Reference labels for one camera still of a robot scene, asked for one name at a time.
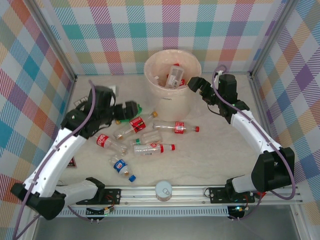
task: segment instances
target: blue bottle cap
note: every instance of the blue bottle cap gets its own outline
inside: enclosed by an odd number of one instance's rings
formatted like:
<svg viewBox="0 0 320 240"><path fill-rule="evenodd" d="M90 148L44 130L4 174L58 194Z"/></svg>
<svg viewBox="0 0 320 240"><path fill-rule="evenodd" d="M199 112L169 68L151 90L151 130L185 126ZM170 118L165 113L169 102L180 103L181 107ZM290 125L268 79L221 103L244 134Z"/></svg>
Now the blue bottle cap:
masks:
<svg viewBox="0 0 320 240"><path fill-rule="evenodd" d="M131 177L129 177L129 181L130 182L133 182L134 180L136 180L136 176L135 175L132 175Z"/></svg>

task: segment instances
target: clear plastic bottle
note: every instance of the clear plastic bottle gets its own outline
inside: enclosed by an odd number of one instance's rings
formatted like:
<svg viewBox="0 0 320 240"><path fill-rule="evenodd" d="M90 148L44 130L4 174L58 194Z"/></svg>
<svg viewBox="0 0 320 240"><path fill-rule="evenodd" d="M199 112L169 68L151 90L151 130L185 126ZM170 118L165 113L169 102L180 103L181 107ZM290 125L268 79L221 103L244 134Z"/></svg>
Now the clear plastic bottle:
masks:
<svg viewBox="0 0 320 240"><path fill-rule="evenodd" d="M127 154L128 147L125 144L123 144L117 140L114 140L105 134L96 133L95 135L93 135L92 138L95 140L96 144L102 148L113 149L113 150L121 153L122 155Z"/></svg>
<svg viewBox="0 0 320 240"><path fill-rule="evenodd" d="M130 182L136 180L136 176L133 175L131 168L121 156L114 155L109 159L109 162L121 177L128 179Z"/></svg>
<svg viewBox="0 0 320 240"><path fill-rule="evenodd" d="M125 124L123 127L119 128L113 133L113 136L117 140L124 140L127 136L136 134L140 132L142 129L146 128L146 126L152 122L154 118L156 118L158 114L154 111L151 114L143 114L134 119L132 119L129 123Z"/></svg>
<svg viewBox="0 0 320 240"><path fill-rule="evenodd" d="M192 126L183 121L153 121L153 129L172 132L175 134L187 134L190 132L198 133L200 128L198 126Z"/></svg>
<svg viewBox="0 0 320 240"><path fill-rule="evenodd" d="M168 151L176 150L176 145L174 144L158 144L150 143L147 145L135 145L134 147L135 155L153 155L153 154L162 154Z"/></svg>
<svg viewBox="0 0 320 240"><path fill-rule="evenodd" d="M152 144L152 143L161 143L162 137L159 133L159 131L151 131L147 132L145 134L142 134L141 137L131 140L130 145L131 147L135 145L146 145L146 144Z"/></svg>

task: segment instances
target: bottle cap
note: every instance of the bottle cap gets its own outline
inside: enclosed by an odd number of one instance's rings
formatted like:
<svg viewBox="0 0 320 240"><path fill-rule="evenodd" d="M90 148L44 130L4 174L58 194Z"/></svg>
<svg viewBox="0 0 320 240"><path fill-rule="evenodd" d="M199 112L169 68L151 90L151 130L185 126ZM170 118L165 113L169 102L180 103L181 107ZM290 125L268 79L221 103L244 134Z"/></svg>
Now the bottle cap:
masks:
<svg viewBox="0 0 320 240"><path fill-rule="evenodd" d="M133 182L134 180L136 180L136 176L135 175L132 175L131 177L129 177L129 181L130 182Z"/></svg>
<svg viewBox="0 0 320 240"><path fill-rule="evenodd" d="M130 145L131 145L131 147L133 147L135 145L141 145L140 139L137 138L137 139L131 140Z"/></svg>
<svg viewBox="0 0 320 240"><path fill-rule="evenodd" d="M119 134L118 136L113 135L115 137L115 139L122 141L124 139L124 136L122 136L121 134Z"/></svg>

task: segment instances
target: plastic bottle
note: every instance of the plastic bottle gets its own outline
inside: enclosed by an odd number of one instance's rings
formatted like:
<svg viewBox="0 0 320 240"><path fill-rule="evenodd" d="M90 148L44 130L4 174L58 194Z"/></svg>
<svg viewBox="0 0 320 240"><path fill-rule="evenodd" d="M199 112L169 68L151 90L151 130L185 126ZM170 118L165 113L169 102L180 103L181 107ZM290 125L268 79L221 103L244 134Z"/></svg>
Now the plastic bottle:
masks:
<svg viewBox="0 0 320 240"><path fill-rule="evenodd" d="M125 144L123 144L117 140L114 140L105 134L96 133L95 135L93 135L92 138L95 140L96 144L102 148L113 149L113 150L121 153L122 155L127 154L128 147Z"/></svg>
<svg viewBox="0 0 320 240"><path fill-rule="evenodd" d="M140 115L134 119L132 119L128 124L125 124L120 129L116 130L113 133L113 136L117 140L124 140L127 136L136 134L142 129L146 128L146 126L151 123L151 121L157 117L158 114L154 111L151 114Z"/></svg>
<svg viewBox="0 0 320 240"><path fill-rule="evenodd" d="M179 64L175 64L170 68L170 72L166 80L165 88L176 89L177 87L180 86L185 70L178 65Z"/></svg>
<svg viewBox="0 0 320 240"><path fill-rule="evenodd" d="M198 126L192 126L183 121L153 121L153 129L172 132L175 134L187 134L190 132L198 133L200 128Z"/></svg>
<svg viewBox="0 0 320 240"><path fill-rule="evenodd" d="M131 147L135 145L146 145L146 144L152 144L152 143L161 143L162 137L159 133L159 131L151 131L143 134L141 137L131 140L130 145Z"/></svg>
<svg viewBox="0 0 320 240"><path fill-rule="evenodd" d="M114 155L109 159L109 162L121 177L128 179L130 182L136 180L136 176L133 175L131 168L126 164L121 156Z"/></svg>
<svg viewBox="0 0 320 240"><path fill-rule="evenodd" d="M135 155L153 155L174 151L176 146L174 144L150 143L147 145L135 145L133 148Z"/></svg>

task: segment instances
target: cable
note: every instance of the cable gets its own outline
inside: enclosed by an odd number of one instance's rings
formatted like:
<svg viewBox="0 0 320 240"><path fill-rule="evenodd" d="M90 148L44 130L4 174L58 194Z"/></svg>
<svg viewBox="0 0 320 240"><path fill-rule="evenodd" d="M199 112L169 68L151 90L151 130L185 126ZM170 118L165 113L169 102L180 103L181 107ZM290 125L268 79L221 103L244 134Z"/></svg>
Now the cable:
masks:
<svg viewBox="0 0 320 240"><path fill-rule="evenodd" d="M260 203L261 203L261 200L262 200L262 195L260 195L259 201L258 201L258 203L256 204L255 208L254 208L248 215L242 217L241 220L245 220L245 219L249 218L255 211L257 211L257 209L258 209L258 207L259 207L259 205L260 205ZM238 219L238 218L236 218L236 217L234 217L234 216L230 216L230 217L233 218L233 219L237 219L238 221L240 221L240 219Z"/></svg>
<svg viewBox="0 0 320 240"><path fill-rule="evenodd" d="M217 114L218 116L221 116L221 114L220 114L220 113L217 113L217 112L215 112L215 111L212 111L212 110L209 108L209 103L208 103L208 105L207 105L207 106L208 106L208 109L209 109L209 111L210 111L210 112L212 112L213 114Z"/></svg>
<svg viewBox="0 0 320 240"><path fill-rule="evenodd" d="M203 195L206 196L208 199L210 198L210 196L207 196L207 195L206 195L206 191L207 191L209 188L210 188L210 187L207 187L207 188L204 190L204 193L203 193Z"/></svg>
<svg viewBox="0 0 320 240"><path fill-rule="evenodd" d="M243 194L243 196L244 196L244 198L245 198L245 200L246 200L246 205L245 205L245 207L247 208L247 207L249 206L249 200L248 200L247 195Z"/></svg>
<svg viewBox="0 0 320 240"><path fill-rule="evenodd" d="M25 231L26 231L36 220L38 220L38 218L40 218L40 214L38 214L37 216L35 216L35 217L27 224L27 226L25 226L25 228L19 233L19 235L16 236L16 239L19 239L19 238L25 233Z"/></svg>
<svg viewBox="0 0 320 240"><path fill-rule="evenodd" d="M275 145L273 145L272 142L269 141L269 138L264 134L264 132L260 129L260 127L254 122L252 121L252 119L246 115L243 111L241 111L240 109L238 109L237 107L231 105L229 102L227 102L226 100L224 100L218 93L216 87L215 87L215 74L212 75L212 88L214 90L215 95L227 106L229 106L230 108L236 110L237 112L239 112L242 116L244 116L248 121L250 121L250 123L252 123L252 125L257 129L257 131L263 136L263 138L266 140L266 142L272 147L272 149L276 152L276 154L278 154L278 156L281 158L283 164L285 165L286 170L289 173L289 177L291 180L291 186L292 186L292 192L291 195L286 197L286 196L282 196L278 193L276 193L275 191L271 190L270 192L272 192L274 195L276 195L277 197L283 199L283 200L291 200L294 198L295 194L296 194L296 183L295 183L295 179L294 179L294 175L290 169L289 164L287 163L285 157L281 154L281 152L275 147Z"/></svg>
<svg viewBox="0 0 320 240"><path fill-rule="evenodd" d="M29 198L29 195L32 191L32 189L34 188L35 184L36 184L36 181L37 179L39 178L39 175L41 173L41 171L44 169L45 165L47 164L47 162L50 160L50 158L53 156L53 154L56 152L56 149L59 149L60 146L62 144L64 144L64 142L66 140L68 140L71 136L73 136L74 134L76 134L78 131L80 131L85 125L86 123L89 121L93 111L94 111L94 108L95 108L95 104L96 104L96 90L95 90L95 86L94 84L92 83L91 80L89 80L89 83L91 85L91 89L92 89L92 103L91 103L91 108L90 108L90 111L88 113L88 115L86 116L86 118L84 119L84 121L73 131L71 132L70 134L68 134L65 138L63 138L55 147L55 149L52 149L51 152L48 154L48 156L43 160L42 164L40 165L38 171L36 172L33 180L32 180L32 183L30 184L30 187L28 189L28 191L26 192L25 196L24 196L24 199L22 201L22 205L20 207L20 210L19 210L19 213L18 213L18 217L17 217L17 220L16 220L16 223L15 223L15 227L14 227L14 231L13 231L13 235L12 235L12 239L13 240L17 240L18 239L18 236L17 236L17 233L18 233L18 229L19 229L19 225L20 225L20 221L21 221L21 218L22 218L22 214L24 212L24 208L27 204L27 200ZM27 230L28 228L24 228L21 233L19 234L19 236L21 237L22 234L24 234L24 232Z"/></svg>
<svg viewBox="0 0 320 240"><path fill-rule="evenodd" d="M115 200L112 196L107 195L105 196L105 198L108 199L108 201L111 201L110 199L112 199L111 208L115 206Z"/></svg>

